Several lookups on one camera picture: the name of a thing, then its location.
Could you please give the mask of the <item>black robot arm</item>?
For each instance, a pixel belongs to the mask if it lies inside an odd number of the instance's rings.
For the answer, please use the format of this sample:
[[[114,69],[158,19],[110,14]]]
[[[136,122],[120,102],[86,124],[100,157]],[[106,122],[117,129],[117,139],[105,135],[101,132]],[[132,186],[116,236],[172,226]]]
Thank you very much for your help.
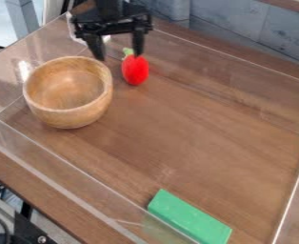
[[[94,0],[94,6],[82,13],[73,14],[70,24],[74,37],[81,39],[94,58],[105,60],[102,37],[132,34],[132,49],[140,56],[145,48],[145,35],[153,30],[149,9],[125,0]]]

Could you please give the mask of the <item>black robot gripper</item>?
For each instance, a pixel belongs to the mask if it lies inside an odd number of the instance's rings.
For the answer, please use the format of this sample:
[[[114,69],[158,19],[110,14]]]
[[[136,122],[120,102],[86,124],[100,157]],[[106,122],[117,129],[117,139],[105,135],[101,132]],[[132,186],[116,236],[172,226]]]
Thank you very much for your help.
[[[152,19],[148,12],[128,14],[120,19],[104,20],[96,10],[88,10],[73,14],[72,23],[76,27],[76,36],[84,33],[85,42],[97,60],[105,60],[105,46],[100,36],[132,33],[132,48],[134,55],[140,56],[144,52],[145,33],[152,29]]]

